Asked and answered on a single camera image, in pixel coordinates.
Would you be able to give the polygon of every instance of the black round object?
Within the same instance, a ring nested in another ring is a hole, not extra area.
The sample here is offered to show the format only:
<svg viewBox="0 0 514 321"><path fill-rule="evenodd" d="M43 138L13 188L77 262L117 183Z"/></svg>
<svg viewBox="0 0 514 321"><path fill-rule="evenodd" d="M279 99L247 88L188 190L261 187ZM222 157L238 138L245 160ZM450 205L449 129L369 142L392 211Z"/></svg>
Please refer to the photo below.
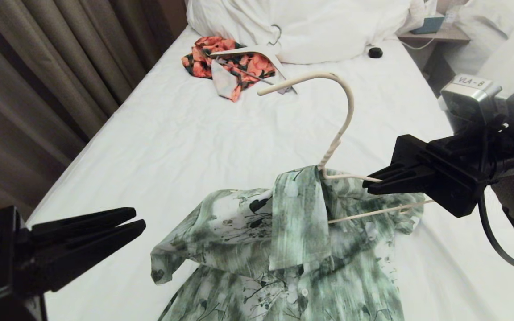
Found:
<svg viewBox="0 0 514 321"><path fill-rule="evenodd" d="M368 56L370 58L379 58L379 57L382 57L384 53L382 52L382 49L380 49L379 47L374 47L374 48L370 48L370 50L368 51Z"/></svg>

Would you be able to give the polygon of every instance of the floral shirt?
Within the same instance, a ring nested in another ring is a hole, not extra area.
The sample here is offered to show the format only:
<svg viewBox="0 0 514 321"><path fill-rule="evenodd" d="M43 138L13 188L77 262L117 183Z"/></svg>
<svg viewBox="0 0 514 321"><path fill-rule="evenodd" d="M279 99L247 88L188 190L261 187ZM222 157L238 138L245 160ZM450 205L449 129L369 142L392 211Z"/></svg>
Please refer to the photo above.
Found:
<svg viewBox="0 0 514 321"><path fill-rule="evenodd" d="M182 57L182 65L194 77L211 79L211 62L213 59L210 57L210 54L242 47L245 47L245 45L240 45L231 39L202 37L195 42L195 45L191 48L191 53ZM231 100L234 102L239 99L241 90L245 90L259 81L259 79L239 70L260 78L275 75L273 63L259 53L246 53L230 57L222 56L221 58L225 61L223 67L237 77L237 86L231 94Z"/></svg>
<svg viewBox="0 0 514 321"><path fill-rule="evenodd" d="M361 185L324 180L310 166L282 173L273 189L208 195L152 250L157 284L186 259L201 264L160 320L403 320L394 234L411 233L423 207L328 220L424 197L371 195Z"/></svg>

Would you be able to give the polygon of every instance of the white hanger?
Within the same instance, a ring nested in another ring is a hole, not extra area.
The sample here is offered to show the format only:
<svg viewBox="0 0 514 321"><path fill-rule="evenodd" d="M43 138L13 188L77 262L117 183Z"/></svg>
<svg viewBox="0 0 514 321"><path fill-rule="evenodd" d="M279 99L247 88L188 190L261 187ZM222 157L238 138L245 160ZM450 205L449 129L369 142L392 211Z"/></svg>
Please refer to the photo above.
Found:
<svg viewBox="0 0 514 321"><path fill-rule="evenodd" d="M350 125L350 121L352 120L352 115L354 114L354 95L352 94L352 90L350 89L349 85L343 79L341 79L341 77L338 77L337 75L335 75L333 73L315 73L315 72L308 73L308 74L302 75L300 77L297 77L294 79L288 79L288 80L280 82L276 85L269 86L265 89L261 89L257 92L257 95L259 95L259 96L267 95L269 93L273 93L274 91L278 91L283 88L296 85L300 82L308 81L310 79L315 79L315 78L325 78L325 79L330 79L330 80L337 82L340 85L340 87L342 87L342 89L344 89L344 92L346 93L346 98L348 99L348 112L346 114L346 119L344 120L344 124L342 125L342 127L340 128L338 133L336 134L335 138L332 140L330 147L328 148L327 152L324 154L323 158L320 160L320 163L318 164L318 168L322 172L324 179L359 178L364 181L373 181L375 183L379 183L380 181L382 181L381 179L376 179L376 178L366 177L366 176L361 176L361 175L352 175L352 174L327 175L326 164L327 164L328 160L331 158L331 156L334 154L334 151L336 150L336 148L339 146L340 138L342 137L344 132L346 132L348 126ZM342 222L342 221L348 221L351 219L367 217L370 215L387 213L387 212L395 211L395 210L409 209L411 207L420 206L420 205L424 205L426 203L432 203L432 202L433 202L433 200L391 207L389 209L383 209L383 210L379 210L379 211L354 215L353 217L335 219L332 221L328 221L328 223L332 224L332 223L336 223L336 222Z"/></svg>

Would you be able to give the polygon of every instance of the curtain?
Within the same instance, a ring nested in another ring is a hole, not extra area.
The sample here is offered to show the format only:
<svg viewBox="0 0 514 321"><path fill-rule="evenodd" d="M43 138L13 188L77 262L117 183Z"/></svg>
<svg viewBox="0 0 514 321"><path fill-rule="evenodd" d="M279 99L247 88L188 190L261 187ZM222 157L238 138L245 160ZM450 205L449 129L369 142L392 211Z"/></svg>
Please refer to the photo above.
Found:
<svg viewBox="0 0 514 321"><path fill-rule="evenodd" d="M163 8L0 1L0 207L28 217L153 67L175 38Z"/></svg>

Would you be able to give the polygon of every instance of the blue box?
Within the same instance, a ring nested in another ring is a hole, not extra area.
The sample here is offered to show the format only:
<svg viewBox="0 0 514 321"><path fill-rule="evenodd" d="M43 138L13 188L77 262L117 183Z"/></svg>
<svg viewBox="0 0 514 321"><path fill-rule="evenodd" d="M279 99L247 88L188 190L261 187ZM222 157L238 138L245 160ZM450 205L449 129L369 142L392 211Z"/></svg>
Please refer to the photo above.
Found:
<svg viewBox="0 0 514 321"><path fill-rule="evenodd" d="M427 16L424 19L424 25L422 27L410 32L412 34L434 34L439 31L444 18L444 16Z"/></svg>

